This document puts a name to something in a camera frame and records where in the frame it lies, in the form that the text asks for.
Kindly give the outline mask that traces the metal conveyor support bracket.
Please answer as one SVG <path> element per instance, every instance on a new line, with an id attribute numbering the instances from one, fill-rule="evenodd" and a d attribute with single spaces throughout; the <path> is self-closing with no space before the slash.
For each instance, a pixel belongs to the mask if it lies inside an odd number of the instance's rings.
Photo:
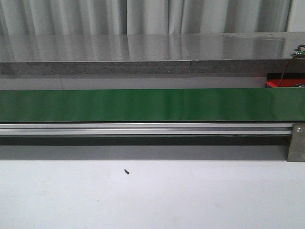
<path id="1" fill-rule="evenodd" d="M 287 155 L 287 162 L 305 161 L 305 124 L 294 124 L 291 142 Z"/>

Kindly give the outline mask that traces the aluminium conveyor side rail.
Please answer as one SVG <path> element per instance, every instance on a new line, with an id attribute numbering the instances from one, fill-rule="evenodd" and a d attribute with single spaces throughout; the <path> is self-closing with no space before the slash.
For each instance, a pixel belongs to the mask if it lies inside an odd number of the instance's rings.
<path id="1" fill-rule="evenodd" d="M 1 124 L 1 135 L 290 135 L 292 123 Z"/>

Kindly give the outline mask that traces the small green circuit board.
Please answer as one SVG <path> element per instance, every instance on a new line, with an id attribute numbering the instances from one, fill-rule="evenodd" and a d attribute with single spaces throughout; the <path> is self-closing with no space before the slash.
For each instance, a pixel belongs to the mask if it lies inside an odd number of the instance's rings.
<path id="1" fill-rule="evenodd" d="M 305 56 L 305 48 L 304 47 L 298 47 L 296 49 L 294 49 L 293 56 L 300 56 L 300 57 L 304 57 Z"/>

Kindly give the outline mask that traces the grey pleated curtain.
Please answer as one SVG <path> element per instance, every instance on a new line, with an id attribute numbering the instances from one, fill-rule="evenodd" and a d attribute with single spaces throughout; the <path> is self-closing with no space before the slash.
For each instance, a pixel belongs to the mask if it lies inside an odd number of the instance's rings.
<path id="1" fill-rule="evenodd" d="M 285 31 L 290 0 L 3 0 L 1 35 Z"/>

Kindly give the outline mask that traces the green conveyor belt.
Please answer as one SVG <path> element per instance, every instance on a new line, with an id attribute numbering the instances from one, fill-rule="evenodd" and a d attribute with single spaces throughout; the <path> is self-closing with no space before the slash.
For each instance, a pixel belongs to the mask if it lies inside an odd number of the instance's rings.
<path id="1" fill-rule="evenodd" d="M 16 122 L 302 122 L 303 88 L 11 90 L 0 120 Z"/>

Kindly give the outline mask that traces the grey stone counter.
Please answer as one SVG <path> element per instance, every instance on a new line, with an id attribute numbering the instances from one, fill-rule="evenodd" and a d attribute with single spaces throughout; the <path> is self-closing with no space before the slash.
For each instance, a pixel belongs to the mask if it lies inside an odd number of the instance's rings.
<path id="1" fill-rule="evenodd" d="M 279 73 L 304 42 L 303 32 L 1 36 L 0 73 Z"/>

